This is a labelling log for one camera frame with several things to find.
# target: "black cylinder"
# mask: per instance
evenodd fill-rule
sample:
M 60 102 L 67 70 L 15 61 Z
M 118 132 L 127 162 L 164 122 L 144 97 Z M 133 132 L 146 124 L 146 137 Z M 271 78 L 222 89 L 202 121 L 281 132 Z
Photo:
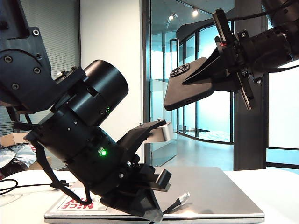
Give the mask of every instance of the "black cylinder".
M 275 9 L 289 0 L 262 0 L 262 6 L 265 11 Z M 294 2 L 286 8 L 282 8 L 276 12 L 273 12 L 268 15 L 273 27 L 279 26 L 283 23 L 294 22 L 299 19 L 299 2 Z
M 98 126 L 127 95 L 128 84 L 113 65 L 102 60 L 92 62 L 84 72 L 87 78 L 68 107 L 88 126 Z

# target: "cable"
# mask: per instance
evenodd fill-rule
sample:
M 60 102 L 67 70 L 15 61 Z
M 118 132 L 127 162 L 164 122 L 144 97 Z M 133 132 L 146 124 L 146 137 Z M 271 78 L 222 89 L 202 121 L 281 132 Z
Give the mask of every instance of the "cable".
M 184 205 L 190 197 L 190 193 L 184 193 L 181 197 L 178 197 L 171 206 L 169 206 L 164 212 L 163 215 L 171 213 L 175 208 L 179 208 L 180 206 Z
M 73 191 L 65 187 L 55 176 L 48 160 L 46 159 L 46 154 L 44 147 L 39 144 L 37 141 L 32 141 L 32 145 L 36 148 L 36 161 L 41 165 L 45 173 L 48 175 L 48 177 L 53 181 L 55 186 L 60 189 L 62 192 L 64 192 L 66 195 L 74 199 L 76 202 L 82 204 L 82 205 L 89 205 L 93 201 L 90 197 L 90 192 L 89 192 L 89 186 L 88 184 L 83 183 L 85 187 L 85 195 L 86 195 L 86 201 L 82 201 L 78 195 L 76 195 Z
M 0 195 L 6 194 L 6 193 L 12 191 L 13 189 L 15 189 L 16 186 L 18 186 L 18 181 L 15 180 L 15 179 L 5 179 L 5 180 L 1 180 L 0 183 L 1 183 L 1 182 L 4 182 L 4 181 L 14 181 L 14 182 L 15 182 L 15 186 L 14 186 L 14 187 L 11 187 L 11 188 L 8 188 L 8 191 L 5 191 L 5 192 L 3 192 L 3 193 L 0 193 Z
M 54 183 L 39 183 L 39 184 L 28 184 L 28 185 L 20 185 L 18 186 L 18 181 L 15 180 L 15 179 L 5 179 L 5 180 L 1 180 L 1 182 L 4 182 L 4 181 L 14 181 L 15 182 L 15 186 L 13 187 L 9 187 L 9 188 L 4 188 L 4 189 L 0 189 L 0 191 L 4 191 L 4 190 L 8 190 L 8 191 L 5 191 L 3 193 L 0 193 L 0 195 L 3 195 L 3 194 L 6 194 L 16 188 L 24 188 L 24 187 L 34 187 L 34 186 L 51 186 L 53 188 L 57 188 L 56 185 Z M 64 185 L 64 186 L 67 186 L 69 187 L 69 184 L 66 183 L 65 180 L 60 180 L 60 182 Z
M 237 20 L 248 20 L 248 19 L 252 19 L 252 18 L 256 18 L 256 17 L 268 15 L 270 13 L 277 12 L 280 9 L 286 8 L 286 7 L 290 6 L 291 4 L 295 3 L 296 1 L 297 0 L 288 0 L 284 4 L 282 4 L 281 6 L 275 8 L 275 9 L 272 9 L 272 10 L 269 10 L 269 11 L 265 11 L 265 12 L 262 12 L 262 13 L 253 14 L 253 15 L 247 15 L 247 16 L 243 16 L 243 17 L 230 18 L 230 19 L 228 19 L 228 21 L 229 22 L 233 22 L 233 21 L 237 21 Z

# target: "robotic arm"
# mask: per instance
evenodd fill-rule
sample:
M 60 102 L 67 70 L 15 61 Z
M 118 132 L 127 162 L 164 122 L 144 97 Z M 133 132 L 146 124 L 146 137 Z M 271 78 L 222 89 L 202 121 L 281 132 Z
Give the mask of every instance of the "robotic arm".
M 172 131 L 171 125 L 165 120 L 145 123 L 115 142 L 99 128 L 128 93 L 125 78 L 114 66 L 97 60 L 53 80 L 40 31 L 28 27 L 19 0 L 0 1 L 0 32 L 0 102 L 15 128 L 31 130 L 25 139 L 36 147 L 37 161 L 55 185 L 81 204 L 92 202 L 91 191 L 106 206 L 161 221 L 153 190 L 167 191 L 171 174 L 154 174 L 153 167 L 138 164 L 135 153 L 144 140 L 157 139 L 159 127 Z M 47 117 L 31 124 L 28 114 L 50 107 Z M 18 122 L 18 114 L 25 114 L 28 124 Z M 84 184 L 86 201 L 56 178 L 44 147 Z
M 240 92 L 247 109 L 254 105 L 249 80 L 261 83 L 264 73 L 280 72 L 277 67 L 299 57 L 299 1 L 262 0 L 266 12 L 227 20 L 223 10 L 213 13 L 220 37 L 217 48 L 206 58 L 184 64 L 171 72 L 164 100 L 166 110 L 173 110 L 210 96 L 214 90 Z M 249 37 L 246 30 L 232 35 L 228 21 L 268 14 L 274 26 Z

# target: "silver laptop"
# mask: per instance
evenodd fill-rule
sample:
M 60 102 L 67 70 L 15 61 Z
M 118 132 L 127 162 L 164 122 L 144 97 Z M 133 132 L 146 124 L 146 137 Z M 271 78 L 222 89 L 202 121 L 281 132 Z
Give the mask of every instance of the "silver laptop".
M 156 167 L 159 173 L 163 168 Z M 166 214 L 163 224 L 241 224 L 264 221 L 264 213 L 216 167 L 167 167 L 172 173 L 168 192 L 155 191 L 161 210 L 166 210 L 182 194 L 189 192 L 185 205 Z M 83 188 L 73 188 L 85 197 Z M 82 206 L 68 196 L 60 198 L 44 215 L 47 223 L 131 224 L 145 223 L 140 217 L 108 208 L 92 195 L 93 203 Z

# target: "white table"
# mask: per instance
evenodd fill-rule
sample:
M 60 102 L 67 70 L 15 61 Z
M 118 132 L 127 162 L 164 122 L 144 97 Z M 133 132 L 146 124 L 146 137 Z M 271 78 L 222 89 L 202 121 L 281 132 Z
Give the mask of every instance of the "white table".
M 55 171 L 59 179 L 75 182 L 68 171 Z M 279 169 L 225 172 L 265 213 L 264 224 L 299 224 L 299 175 Z M 19 185 L 51 183 L 42 170 L 10 176 Z M 3 182 L 0 188 L 11 186 Z M 0 196 L 1 224 L 43 224 L 44 213 L 63 193 L 49 186 L 15 189 Z

